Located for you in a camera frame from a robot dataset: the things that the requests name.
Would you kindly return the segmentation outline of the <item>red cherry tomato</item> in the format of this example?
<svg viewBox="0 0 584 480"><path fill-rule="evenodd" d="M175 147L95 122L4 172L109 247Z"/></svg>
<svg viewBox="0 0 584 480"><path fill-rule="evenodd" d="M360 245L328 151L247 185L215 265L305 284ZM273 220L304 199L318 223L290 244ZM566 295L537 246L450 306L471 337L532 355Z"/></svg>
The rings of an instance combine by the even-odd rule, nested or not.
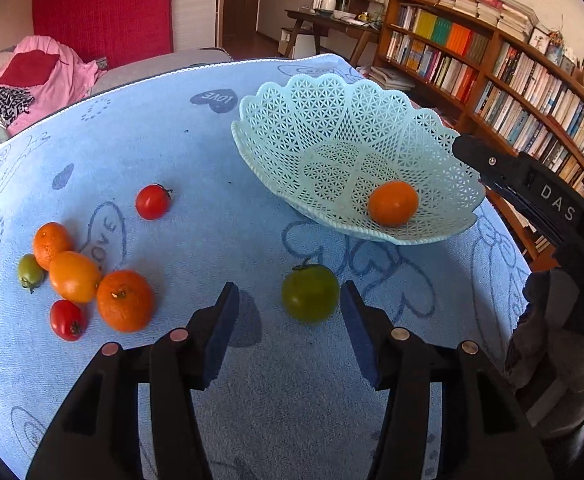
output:
<svg viewBox="0 0 584 480"><path fill-rule="evenodd" d="M58 300L52 305L49 323L53 333L66 341L79 340L87 326L83 310L65 299Z"/></svg>
<svg viewBox="0 0 584 480"><path fill-rule="evenodd" d="M136 196L136 211L144 220L158 220L170 209L172 190L160 184L147 185Z"/></svg>

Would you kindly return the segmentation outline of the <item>large orange mandarin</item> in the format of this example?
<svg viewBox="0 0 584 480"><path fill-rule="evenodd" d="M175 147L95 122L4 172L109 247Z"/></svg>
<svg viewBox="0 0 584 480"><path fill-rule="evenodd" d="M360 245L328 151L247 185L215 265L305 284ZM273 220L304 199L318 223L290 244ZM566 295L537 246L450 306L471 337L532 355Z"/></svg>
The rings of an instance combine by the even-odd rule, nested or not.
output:
<svg viewBox="0 0 584 480"><path fill-rule="evenodd" d="M106 274L99 284L96 300L103 322L121 333L143 330L155 309L152 288L143 276L132 270Z"/></svg>

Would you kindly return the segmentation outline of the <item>oval orange kumquat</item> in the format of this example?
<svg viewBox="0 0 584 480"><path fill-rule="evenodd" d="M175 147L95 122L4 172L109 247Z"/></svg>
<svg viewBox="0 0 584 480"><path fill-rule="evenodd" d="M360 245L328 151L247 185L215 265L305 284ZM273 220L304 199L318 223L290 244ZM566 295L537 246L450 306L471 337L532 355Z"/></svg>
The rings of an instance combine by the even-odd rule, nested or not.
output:
<svg viewBox="0 0 584 480"><path fill-rule="evenodd" d="M80 252L60 252L50 263L50 283L63 299L89 304L101 281L98 266Z"/></svg>

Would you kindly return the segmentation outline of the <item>small green tomato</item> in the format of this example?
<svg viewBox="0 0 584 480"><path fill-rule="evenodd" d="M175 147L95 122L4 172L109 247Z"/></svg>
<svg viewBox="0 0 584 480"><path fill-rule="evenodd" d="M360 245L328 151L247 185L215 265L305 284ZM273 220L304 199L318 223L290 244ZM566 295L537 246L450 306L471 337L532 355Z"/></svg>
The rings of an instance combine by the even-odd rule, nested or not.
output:
<svg viewBox="0 0 584 480"><path fill-rule="evenodd" d="M45 270L33 254L26 254L21 258L18 264L18 280L24 289L34 292L45 281L45 277Z"/></svg>

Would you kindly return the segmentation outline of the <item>orange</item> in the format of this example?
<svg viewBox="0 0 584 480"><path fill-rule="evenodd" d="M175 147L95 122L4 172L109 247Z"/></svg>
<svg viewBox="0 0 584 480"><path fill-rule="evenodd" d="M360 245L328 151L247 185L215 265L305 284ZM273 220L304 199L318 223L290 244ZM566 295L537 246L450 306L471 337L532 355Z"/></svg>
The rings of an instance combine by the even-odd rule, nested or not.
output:
<svg viewBox="0 0 584 480"><path fill-rule="evenodd" d="M407 223L419 207L417 192L404 181L391 181L376 188L368 200L370 218L389 228Z"/></svg>

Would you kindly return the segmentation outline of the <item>small orange mandarin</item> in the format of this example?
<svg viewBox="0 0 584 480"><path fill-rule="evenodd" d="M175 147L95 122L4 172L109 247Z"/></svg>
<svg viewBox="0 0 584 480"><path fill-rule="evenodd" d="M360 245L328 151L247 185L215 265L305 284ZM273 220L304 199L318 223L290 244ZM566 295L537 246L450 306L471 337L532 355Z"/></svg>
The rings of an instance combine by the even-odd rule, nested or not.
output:
<svg viewBox="0 0 584 480"><path fill-rule="evenodd" d="M72 252L74 242L65 226L58 222L48 222L41 226L33 238L33 255L36 262L45 270L61 252Z"/></svg>

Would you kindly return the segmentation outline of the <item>large green tomato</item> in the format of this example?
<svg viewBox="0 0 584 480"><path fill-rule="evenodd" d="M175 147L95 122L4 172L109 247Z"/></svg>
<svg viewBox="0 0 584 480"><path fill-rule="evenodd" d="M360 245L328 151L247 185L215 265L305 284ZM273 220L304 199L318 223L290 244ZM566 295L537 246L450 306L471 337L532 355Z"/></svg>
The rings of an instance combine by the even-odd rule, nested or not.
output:
<svg viewBox="0 0 584 480"><path fill-rule="evenodd" d="M281 286L284 310L305 324L328 320L339 304L339 296L340 284L334 273L308 260L294 266Z"/></svg>

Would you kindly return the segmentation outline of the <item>wooden bookshelf with books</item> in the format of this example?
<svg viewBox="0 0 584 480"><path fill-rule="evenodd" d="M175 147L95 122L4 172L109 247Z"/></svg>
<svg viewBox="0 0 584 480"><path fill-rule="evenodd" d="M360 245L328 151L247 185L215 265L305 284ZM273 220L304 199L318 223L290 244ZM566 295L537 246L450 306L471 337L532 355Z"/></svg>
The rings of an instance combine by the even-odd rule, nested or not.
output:
<svg viewBox="0 0 584 480"><path fill-rule="evenodd" d="M537 48L435 0L388 0L374 65L458 132L534 157L584 198L584 87Z"/></svg>

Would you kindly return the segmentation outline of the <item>white lattice plastic basket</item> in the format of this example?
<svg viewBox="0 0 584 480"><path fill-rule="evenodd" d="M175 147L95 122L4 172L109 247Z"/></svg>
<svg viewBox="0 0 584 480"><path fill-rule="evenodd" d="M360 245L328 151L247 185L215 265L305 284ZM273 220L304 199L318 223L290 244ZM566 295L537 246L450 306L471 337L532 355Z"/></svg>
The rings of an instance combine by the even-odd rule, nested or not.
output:
<svg viewBox="0 0 584 480"><path fill-rule="evenodd" d="M456 159L457 131L405 93L333 74L266 82L239 105L237 150L275 196L322 226L395 245L447 240L475 224L485 198L478 173ZM369 196L390 181L410 184L419 206L403 226L380 226Z"/></svg>

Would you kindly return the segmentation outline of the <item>dark wooden desk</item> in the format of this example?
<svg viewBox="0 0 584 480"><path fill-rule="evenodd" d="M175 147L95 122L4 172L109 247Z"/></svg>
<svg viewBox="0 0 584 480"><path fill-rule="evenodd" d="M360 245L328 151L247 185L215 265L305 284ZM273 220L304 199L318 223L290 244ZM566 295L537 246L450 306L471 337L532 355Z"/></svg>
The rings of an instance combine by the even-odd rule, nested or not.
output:
<svg viewBox="0 0 584 480"><path fill-rule="evenodd" d="M290 40L286 44L286 50L283 53L286 58L292 58L292 50L295 47L298 34L301 32L304 23L312 25L316 54L321 52L320 37L321 32L325 30L337 30L347 37L355 39L356 44L348 58L348 62L354 67L358 66L358 62L364 55L368 44L377 44L380 39L380 32L372 27L348 24L347 22L327 18L326 16L309 11L286 10L286 15L291 20L294 20Z"/></svg>

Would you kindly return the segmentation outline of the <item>black white patterned cloth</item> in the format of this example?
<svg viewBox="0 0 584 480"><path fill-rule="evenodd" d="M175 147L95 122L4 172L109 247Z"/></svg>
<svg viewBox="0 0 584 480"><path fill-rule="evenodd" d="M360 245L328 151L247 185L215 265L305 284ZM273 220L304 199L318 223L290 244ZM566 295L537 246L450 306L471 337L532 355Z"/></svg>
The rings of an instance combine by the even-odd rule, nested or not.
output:
<svg viewBox="0 0 584 480"><path fill-rule="evenodd" d="M0 118L10 126L22 114L27 114L34 96L26 89L0 86Z"/></svg>

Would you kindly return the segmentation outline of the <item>grey bed mattress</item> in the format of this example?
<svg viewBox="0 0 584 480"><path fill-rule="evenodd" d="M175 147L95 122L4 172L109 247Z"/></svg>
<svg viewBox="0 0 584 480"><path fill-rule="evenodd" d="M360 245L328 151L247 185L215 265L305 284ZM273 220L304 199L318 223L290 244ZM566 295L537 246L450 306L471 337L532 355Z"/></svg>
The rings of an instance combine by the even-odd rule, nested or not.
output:
<svg viewBox="0 0 584 480"><path fill-rule="evenodd" d="M232 57L219 48L187 49L170 54L146 58L145 60L106 70L91 88L89 95L109 91L138 80L181 70L211 64L231 62Z"/></svg>

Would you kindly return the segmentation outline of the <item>pink clothing pile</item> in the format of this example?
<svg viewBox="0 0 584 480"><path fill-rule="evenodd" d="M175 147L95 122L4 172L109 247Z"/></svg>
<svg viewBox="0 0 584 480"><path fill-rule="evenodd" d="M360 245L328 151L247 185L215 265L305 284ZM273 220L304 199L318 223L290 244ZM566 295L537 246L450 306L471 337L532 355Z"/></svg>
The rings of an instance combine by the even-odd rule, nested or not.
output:
<svg viewBox="0 0 584 480"><path fill-rule="evenodd" d="M25 37L15 47L12 58L18 53L31 50L58 54L60 58L45 84L21 88L28 90L34 96L35 101L27 114L20 115L7 128L10 136L16 136L38 120L86 98L101 75L101 70L96 62L84 63L73 49L65 44L60 44L49 36Z"/></svg>

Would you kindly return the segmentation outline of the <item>red upright mattress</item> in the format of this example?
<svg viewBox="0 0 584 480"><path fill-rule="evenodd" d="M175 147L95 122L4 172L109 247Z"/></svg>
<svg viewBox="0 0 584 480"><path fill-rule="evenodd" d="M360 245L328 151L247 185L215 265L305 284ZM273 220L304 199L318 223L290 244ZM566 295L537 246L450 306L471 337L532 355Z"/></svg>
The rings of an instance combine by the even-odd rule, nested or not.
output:
<svg viewBox="0 0 584 480"><path fill-rule="evenodd" d="M32 0L33 30L115 68L173 52L172 0Z"/></svg>

